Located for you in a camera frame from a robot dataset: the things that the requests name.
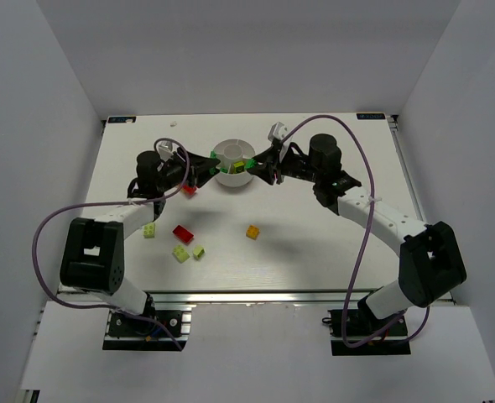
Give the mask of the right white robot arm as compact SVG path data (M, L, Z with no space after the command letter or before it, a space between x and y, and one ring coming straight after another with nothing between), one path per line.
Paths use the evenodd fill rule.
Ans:
M398 277L363 298L359 310L374 321L412 306L426 308L466 280L456 235L445 222L427 224L406 216L368 194L360 181L341 167L341 150L329 134L310 140L308 153L274 139L253 159L248 173L270 185L288 176L313 185L316 200L389 246L399 258Z

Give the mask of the green black lego stack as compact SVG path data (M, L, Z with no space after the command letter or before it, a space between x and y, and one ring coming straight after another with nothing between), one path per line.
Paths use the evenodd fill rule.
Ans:
M232 175L241 174L245 171L245 162L242 160L234 162L233 164L231 164L230 168L230 173Z

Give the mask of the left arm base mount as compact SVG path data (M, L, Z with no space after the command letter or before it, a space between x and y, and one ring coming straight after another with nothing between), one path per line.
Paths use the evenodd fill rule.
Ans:
M109 314L102 349L105 351L179 352L190 333L191 309L156 311L156 319L171 333L171 337L157 324L134 320L119 312Z

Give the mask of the dark green lego brick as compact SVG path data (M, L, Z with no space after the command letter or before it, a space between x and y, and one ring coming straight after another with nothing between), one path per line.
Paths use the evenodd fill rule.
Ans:
M250 159L245 163L245 170L251 170L252 168L256 167L258 165L258 162L255 159Z

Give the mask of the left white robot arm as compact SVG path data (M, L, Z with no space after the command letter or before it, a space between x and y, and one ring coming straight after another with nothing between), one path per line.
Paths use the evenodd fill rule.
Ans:
M98 296L134 316L153 317L154 300L125 276L124 241L159 218L165 192L201 187L219 172L220 160L177 149L163 160L155 150L137 157L136 177L125 206L94 218L79 217L69 226L60 267L60 283Z

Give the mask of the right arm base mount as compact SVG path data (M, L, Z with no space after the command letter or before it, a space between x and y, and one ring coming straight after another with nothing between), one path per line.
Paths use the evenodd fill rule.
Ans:
M349 348L345 345L341 334L342 310L329 310L321 319L327 326L331 335L331 353L335 357L371 357L371 356L404 356L411 354L408 337L408 328L403 318L393 324L389 329L380 333L371 341L357 348ZM346 337L349 343L357 343L374 334L377 330L391 321L391 318L383 321L370 322L364 318L357 309L347 312Z

